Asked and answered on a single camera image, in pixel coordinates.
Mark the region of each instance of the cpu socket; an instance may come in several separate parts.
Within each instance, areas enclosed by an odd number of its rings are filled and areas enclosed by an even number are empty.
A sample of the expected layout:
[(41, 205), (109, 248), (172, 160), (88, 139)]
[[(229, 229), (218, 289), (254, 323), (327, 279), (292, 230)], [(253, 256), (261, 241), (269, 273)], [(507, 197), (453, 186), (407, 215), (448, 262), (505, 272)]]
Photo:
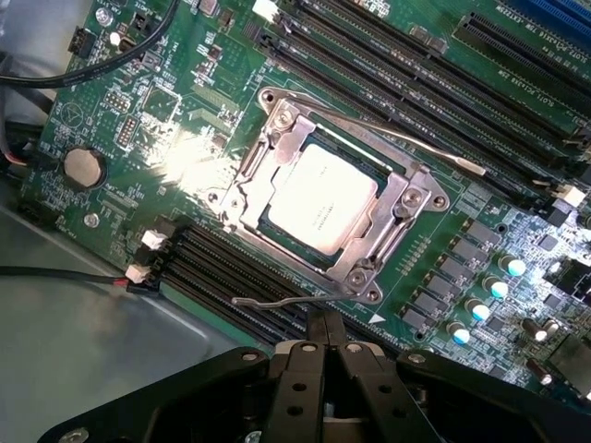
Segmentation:
[(211, 207), (227, 230), (332, 296), (376, 304), (375, 281), (417, 217), (449, 198), (428, 167), (309, 96), (264, 88), (269, 116)]

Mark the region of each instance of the metal screw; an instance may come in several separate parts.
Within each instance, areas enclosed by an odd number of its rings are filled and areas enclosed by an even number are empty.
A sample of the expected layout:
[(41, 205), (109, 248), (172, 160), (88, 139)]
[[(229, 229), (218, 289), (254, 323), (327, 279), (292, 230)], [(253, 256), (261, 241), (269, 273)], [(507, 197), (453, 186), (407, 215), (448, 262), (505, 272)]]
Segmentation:
[(261, 435), (262, 432), (260, 431), (252, 431), (244, 438), (244, 443), (259, 443)]
[(409, 208), (416, 208), (423, 201), (423, 195), (416, 189), (407, 189), (403, 194), (403, 203)]
[(96, 21), (99, 22), (99, 25), (104, 28), (111, 26), (111, 23), (113, 23), (113, 13), (106, 7), (99, 7), (94, 13), (94, 16), (96, 17)]
[(359, 346), (357, 343), (347, 344), (346, 350), (350, 353), (360, 353), (363, 348)]
[(354, 270), (349, 274), (347, 280), (352, 286), (363, 286), (368, 281), (368, 277), (362, 270)]
[(84, 427), (79, 427), (78, 429), (74, 429), (73, 431), (64, 434), (58, 443), (84, 443), (86, 440), (89, 439), (89, 431), (87, 431)]
[(427, 361), (427, 359), (424, 356), (418, 353), (411, 353), (408, 356), (408, 360), (410, 360), (413, 363), (416, 363), (417, 365), (421, 365)]
[(433, 199), (433, 206), (435, 208), (444, 208), (447, 204), (447, 199), (444, 196), (437, 196)]
[(294, 115), (287, 111), (282, 110), (279, 115), (275, 117), (275, 125), (279, 128), (286, 128), (294, 122)]
[(369, 291), (366, 297), (370, 302), (377, 302), (380, 300), (380, 293), (378, 291)]
[(84, 224), (91, 229), (98, 228), (100, 222), (101, 219), (99, 219), (99, 214), (95, 214), (94, 212), (84, 216)]

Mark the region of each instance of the white-topped capacitor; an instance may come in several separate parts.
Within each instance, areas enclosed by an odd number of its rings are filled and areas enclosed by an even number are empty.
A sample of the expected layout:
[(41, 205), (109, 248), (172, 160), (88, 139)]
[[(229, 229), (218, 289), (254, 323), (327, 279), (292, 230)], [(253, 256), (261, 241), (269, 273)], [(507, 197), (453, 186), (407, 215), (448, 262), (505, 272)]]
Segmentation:
[(512, 256), (511, 254), (506, 254), (499, 258), (499, 268), (507, 272), (512, 277), (521, 277), (525, 274), (527, 270), (527, 265), (523, 260)]
[(488, 275), (482, 281), (482, 287), (493, 297), (503, 300), (509, 293), (509, 285), (496, 275)]
[(477, 298), (468, 300), (464, 304), (465, 310), (470, 313), (476, 321), (487, 321), (490, 317), (490, 309)]
[(447, 325), (447, 331), (457, 344), (464, 345), (470, 341), (470, 331), (459, 321), (453, 321)]

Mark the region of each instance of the white connector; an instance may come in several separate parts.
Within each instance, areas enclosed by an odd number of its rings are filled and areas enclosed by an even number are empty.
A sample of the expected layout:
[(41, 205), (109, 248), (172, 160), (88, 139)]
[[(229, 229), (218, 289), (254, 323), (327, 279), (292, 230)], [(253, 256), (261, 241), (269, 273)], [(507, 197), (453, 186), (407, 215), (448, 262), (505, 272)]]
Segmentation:
[(150, 268), (140, 265), (129, 265), (126, 270), (126, 277), (135, 284), (140, 284), (146, 281), (146, 277), (150, 273)]
[(263, 17), (270, 23), (275, 23), (279, 15), (279, 7), (271, 0), (256, 0), (252, 12)]
[(168, 239), (166, 235), (163, 233), (159, 233), (154, 231), (153, 229), (149, 229), (146, 231), (141, 237), (141, 243), (146, 245), (152, 251), (157, 251), (163, 246), (163, 243)]
[(553, 193), (553, 196), (563, 200), (573, 208), (580, 207), (587, 198), (587, 194), (585, 192), (573, 185), (558, 186), (556, 192)]

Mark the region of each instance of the cable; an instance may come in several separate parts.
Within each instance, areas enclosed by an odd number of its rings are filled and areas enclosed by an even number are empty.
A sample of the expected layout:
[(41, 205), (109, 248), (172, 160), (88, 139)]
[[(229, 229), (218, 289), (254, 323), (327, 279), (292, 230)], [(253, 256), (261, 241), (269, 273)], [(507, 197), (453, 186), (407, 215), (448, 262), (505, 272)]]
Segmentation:
[(55, 77), (25, 78), (0, 75), (0, 85), (18, 88), (34, 88), (37, 90), (67, 88), (115, 71), (117, 68), (136, 58), (139, 54), (145, 53), (149, 50), (168, 31), (173, 22), (176, 11), (181, 4), (181, 0), (170, 0), (170, 2), (171, 3), (164, 13), (162, 21), (158, 27), (156, 27), (154, 32), (146, 37), (143, 42), (139, 43), (129, 51), (125, 51), (122, 54), (97, 63), (96, 65), (86, 66), (76, 71), (67, 72)]
[(46, 279), (87, 281), (89, 283), (109, 284), (112, 286), (127, 286), (129, 284), (129, 280), (125, 277), (107, 277), (104, 275), (77, 272), (75, 270), (21, 266), (0, 266), (0, 277), (43, 277)]

